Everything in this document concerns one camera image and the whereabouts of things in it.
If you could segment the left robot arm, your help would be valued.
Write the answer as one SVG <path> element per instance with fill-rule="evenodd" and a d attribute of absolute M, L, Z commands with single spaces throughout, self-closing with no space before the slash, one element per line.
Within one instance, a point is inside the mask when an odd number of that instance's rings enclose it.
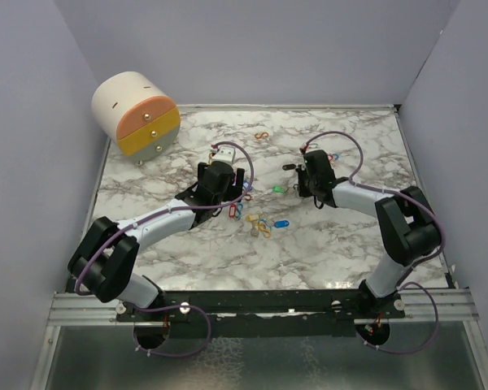
<path fill-rule="evenodd" d="M 94 295 L 102 303 L 117 299 L 135 306 L 143 319 L 157 319 L 163 313 L 163 291 L 133 273 L 138 254 L 216 217 L 242 195 L 244 175 L 244 169 L 226 162 L 201 162 L 197 181 L 165 206 L 118 222 L 96 219 L 68 263 L 75 293 Z"/>

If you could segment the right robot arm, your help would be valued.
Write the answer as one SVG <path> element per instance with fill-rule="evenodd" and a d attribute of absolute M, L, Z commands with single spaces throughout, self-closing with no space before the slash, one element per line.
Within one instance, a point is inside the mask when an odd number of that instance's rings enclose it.
<path fill-rule="evenodd" d="M 442 233 L 422 191 L 366 188 L 336 177 L 326 152 L 302 150 L 295 171 L 300 197 L 313 199 L 317 209 L 342 208 L 375 217 L 385 252 L 375 270 L 360 283 L 359 312 L 375 318 L 386 309 L 386 298 L 406 279 L 416 260 L 428 257 L 442 244 Z"/>

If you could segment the black key tag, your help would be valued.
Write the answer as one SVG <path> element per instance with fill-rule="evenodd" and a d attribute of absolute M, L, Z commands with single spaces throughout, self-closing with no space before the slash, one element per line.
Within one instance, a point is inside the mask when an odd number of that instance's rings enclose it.
<path fill-rule="evenodd" d="M 282 169 L 284 171 L 290 171 L 290 170 L 294 170 L 296 167 L 297 167 L 296 164 L 286 164 L 282 166 Z"/>

